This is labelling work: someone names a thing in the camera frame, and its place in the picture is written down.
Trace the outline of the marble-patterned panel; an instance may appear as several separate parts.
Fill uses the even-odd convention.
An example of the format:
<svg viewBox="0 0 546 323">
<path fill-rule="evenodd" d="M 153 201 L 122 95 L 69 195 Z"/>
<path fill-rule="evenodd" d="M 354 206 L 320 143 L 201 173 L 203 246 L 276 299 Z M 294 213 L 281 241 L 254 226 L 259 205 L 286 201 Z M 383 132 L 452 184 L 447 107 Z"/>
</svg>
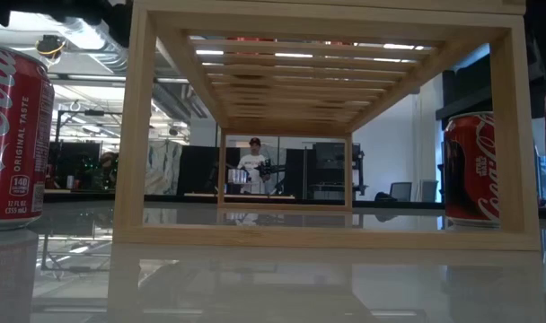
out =
<svg viewBox="0 0 546 323">
<path fill-rule="evenodd" d="M 169 140 L 149 141 L 145 166 L 145 194 L 175 196 L 182 146 Z"/>
</svg>

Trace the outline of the red Star Wars Coke can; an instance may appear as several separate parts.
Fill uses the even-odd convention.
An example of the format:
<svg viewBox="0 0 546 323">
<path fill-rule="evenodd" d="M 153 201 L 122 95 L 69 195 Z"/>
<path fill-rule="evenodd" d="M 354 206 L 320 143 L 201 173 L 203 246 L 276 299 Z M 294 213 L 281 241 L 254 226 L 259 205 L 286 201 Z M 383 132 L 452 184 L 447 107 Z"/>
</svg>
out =
<svg viewBox="0 0 546 323">
<path fill-rule="evenodd" d="M 446 216 L 458 225 L 498 227 L 499 198 L 491 112 L 461 114 L 444 131 Z"/>
</svg>

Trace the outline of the black workstation screen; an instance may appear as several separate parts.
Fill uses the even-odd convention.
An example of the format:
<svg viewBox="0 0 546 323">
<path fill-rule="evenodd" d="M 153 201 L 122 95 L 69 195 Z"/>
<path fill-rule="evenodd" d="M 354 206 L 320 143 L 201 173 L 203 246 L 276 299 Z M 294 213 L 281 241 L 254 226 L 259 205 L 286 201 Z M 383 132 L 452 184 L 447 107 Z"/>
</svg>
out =
<svg viewBox="0 0 546 323">
<path fill-rule="evenodd" d="M 48 156 L 53 188 L 98 188 L 101 146 L 97 143 L 51 142 Z"/>
</svg>

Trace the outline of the black partition panel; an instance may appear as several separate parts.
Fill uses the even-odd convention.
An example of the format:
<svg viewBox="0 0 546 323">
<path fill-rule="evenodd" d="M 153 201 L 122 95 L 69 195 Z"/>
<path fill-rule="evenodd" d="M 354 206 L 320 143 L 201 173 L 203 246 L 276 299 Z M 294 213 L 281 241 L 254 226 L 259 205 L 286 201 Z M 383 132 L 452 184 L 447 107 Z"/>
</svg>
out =
<svg viewBox="0 0 546 323">
<path fill-rule="evenodd" d="M 182 148 L 177 195 L 215 193 L 218 172 L 216 147 L 188 145 Z"/>
<path fill-rule="evenodd" d="M 286 150 L 286 172 L 284 177 L 284 192 L 295 199 L 303 199 L 304 193 L 304 170 L 305 150 Z"/>
</svg>

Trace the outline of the light wooden slatted shelf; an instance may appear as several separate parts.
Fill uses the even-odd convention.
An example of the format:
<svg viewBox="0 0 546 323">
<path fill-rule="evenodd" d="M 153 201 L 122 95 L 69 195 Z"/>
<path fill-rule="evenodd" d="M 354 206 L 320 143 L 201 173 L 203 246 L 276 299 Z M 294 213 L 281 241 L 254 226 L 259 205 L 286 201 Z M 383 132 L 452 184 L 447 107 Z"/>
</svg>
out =
<svg viewBox="0 0 546 323">
<path fill-rule="evenodd" d="M 119 144 L 117 243 L 298 248 L 540 247 L 525 0 L 134 0 Z M 144 221 L 157 45 L 223 135 L 353 133 L 482 45 L 490 47 L 500 214 L 494 231 L 161 225 Z"/>
</svg>

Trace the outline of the grey office chair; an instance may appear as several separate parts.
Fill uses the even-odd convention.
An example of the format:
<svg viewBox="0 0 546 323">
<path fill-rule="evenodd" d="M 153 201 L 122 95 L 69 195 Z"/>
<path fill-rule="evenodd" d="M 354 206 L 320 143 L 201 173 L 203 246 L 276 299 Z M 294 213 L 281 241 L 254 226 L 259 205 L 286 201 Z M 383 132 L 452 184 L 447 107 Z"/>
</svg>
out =
<svg viewBox="0 0 546 323">
<path fill-rule="evenodd" d="M 411 191 L 411 182 L 393 182 L 390 187 L 390 196 L 400 202 L 409 202 Z"/>
</svg>

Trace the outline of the red Coca-Cola Original Taste can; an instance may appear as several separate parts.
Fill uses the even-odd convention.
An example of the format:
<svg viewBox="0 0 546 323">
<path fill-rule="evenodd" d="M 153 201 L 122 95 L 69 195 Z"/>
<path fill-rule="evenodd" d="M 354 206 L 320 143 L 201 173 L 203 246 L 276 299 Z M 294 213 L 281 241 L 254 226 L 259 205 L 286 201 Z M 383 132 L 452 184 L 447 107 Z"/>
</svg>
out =
<svg viewBox="0 0 546 323">
<path fill-rule="evenodd" d="M 0 46 L 0 230 L 41 216 L 54 98 L 39 60 Z"/>
</svg>

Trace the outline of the black equipment rack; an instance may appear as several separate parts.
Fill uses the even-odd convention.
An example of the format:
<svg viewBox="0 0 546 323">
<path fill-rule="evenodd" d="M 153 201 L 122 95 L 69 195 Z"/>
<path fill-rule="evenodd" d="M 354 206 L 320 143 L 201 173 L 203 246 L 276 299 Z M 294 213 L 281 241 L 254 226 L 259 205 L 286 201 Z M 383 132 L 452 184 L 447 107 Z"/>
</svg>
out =
<svg viewBox="0 0 546 323">
<path fill-rule="evenodd" d="M 343 143 L 314 143 L 307 153 L 307 197 L 312 200 L 342 201 L 345 194 L 345 145 Z M 352 191 L 355 200 L 364 196 L 365 153 L 360 144 L 352 144 Z"/>
</svg>

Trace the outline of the person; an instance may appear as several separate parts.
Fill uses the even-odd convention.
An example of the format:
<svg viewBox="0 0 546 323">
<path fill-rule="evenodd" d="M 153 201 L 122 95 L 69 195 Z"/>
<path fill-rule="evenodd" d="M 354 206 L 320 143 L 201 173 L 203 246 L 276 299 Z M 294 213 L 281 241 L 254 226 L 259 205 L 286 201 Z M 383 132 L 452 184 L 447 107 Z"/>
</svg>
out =
<svg viewBox="0 0 546 323">
<path fill-rule="evenodd" d="M 260 153 L 261 142 L 258 137 L 253 137 L 249 141 L 250 153 L 244 155 L 237 168 L 246 170 L 249 182 L 242 185 L 242 194 L 263 195 L 266 189 L 266 182 L 270 180 L 270 175 L 260 175 L 258 167 L 266 161 L 266 158 Z"/>
</svg>

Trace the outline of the silver ceiling duct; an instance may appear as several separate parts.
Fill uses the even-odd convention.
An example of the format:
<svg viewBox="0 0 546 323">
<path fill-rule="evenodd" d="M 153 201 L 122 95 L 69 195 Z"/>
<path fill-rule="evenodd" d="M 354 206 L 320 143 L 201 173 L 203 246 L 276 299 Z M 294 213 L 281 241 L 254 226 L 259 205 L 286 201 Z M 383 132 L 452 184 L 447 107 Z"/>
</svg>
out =
<svg viewBox="0 0 546 323">
<path fill-rule="evenodd" d="M 46 20 L 68 44 L 79 48 L 113 74 L 124 74 L 127 71 L 127 51 L 111 37 L 104 22 L 91 25 L 76 17 L 66 17 L 60 22 L 51 16 L 47 16 Z"/>
</svg>

